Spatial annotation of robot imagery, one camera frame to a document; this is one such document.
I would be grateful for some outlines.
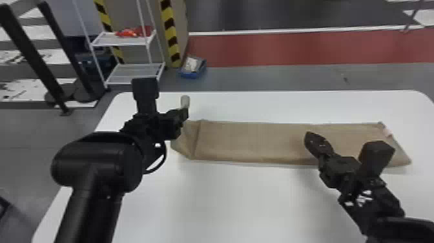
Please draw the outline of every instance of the white table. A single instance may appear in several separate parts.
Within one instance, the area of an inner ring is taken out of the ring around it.
[[[161,93],[158,109],[191,97],[190,119],[274,123],[383,121],[413,160],[383,179],[410,217],[434,220],[434,104],[400,91]],[[97,131],[115,131],[136,112],[117,95]],[[165,165],[125,196],[113,242],[363,242],[315,167],[189,161],[168,152]],[[70,196],[61,188],[33,242],[53,242]]]

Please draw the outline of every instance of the white metal shelf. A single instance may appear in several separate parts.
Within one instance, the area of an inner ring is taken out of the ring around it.
[[[108,85],[126,85],[131,84],[133,78],[156,78],[159,81],[165,64],[117,64],[106,82]]]
[[[154,39],[156,31],[153,30],[150,36],[145,37],[119,37],[113,32],[102,32],[93,40],[93,47],[124,47],[124,46],[149,46]]]

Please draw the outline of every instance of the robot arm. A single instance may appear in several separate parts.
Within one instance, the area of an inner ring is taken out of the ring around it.
[[[356,160],[336,154],[313,132],[306,133],[304,144],[318,159],[325,185],[341,192],[339,204],[367,236],[367,243],[434,242],[434,223],[404,217],[399,200],[380,178],[394,148],[383,141],[367,142]]]
[[[143,174],[163,164],[165,140],[181,134],[189,97],[181,98],[180,109],[160,114],[156,80],[135,79],[132,85],[138,112],[119,132],[92,133],[67,144],[54,158],[54,180],[72,188],[55,242],[112,242],[123,196],[137,188]]]

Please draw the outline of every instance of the yellow and black striped pole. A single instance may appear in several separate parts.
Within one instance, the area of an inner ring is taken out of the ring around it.
[[[176,37],[176,28],[174,20],[174,12],[171,5],[171,0],[160,0],[161,6],[161,20],[163,21],[165,29],[165,37],[167,45],[169,46],[169,57],[172,61],[172,67],[180,67],[181,54],[178,45],[178,38]]]
[[[99,18],[103,23],[104,30],[107,32],[113,32],[112,21],[107,14],[107,9],[105,8],[104,0],[94,0],[96,10],[98,11]],[[120,63],[124,63],[123,54],[119,47],[113,47],[114,55],[118,58]]]

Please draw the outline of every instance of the beige fabric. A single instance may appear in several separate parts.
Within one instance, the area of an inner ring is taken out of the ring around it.
[[[281,124],[186,121],[171,147],[191,160],[220,160],[286,164],[316,164],[304,147],[311,131],[324,136],[342,156],[358,157],[368,141],[384,140],[396,151],[389,166],[411,161],[382,123]]]

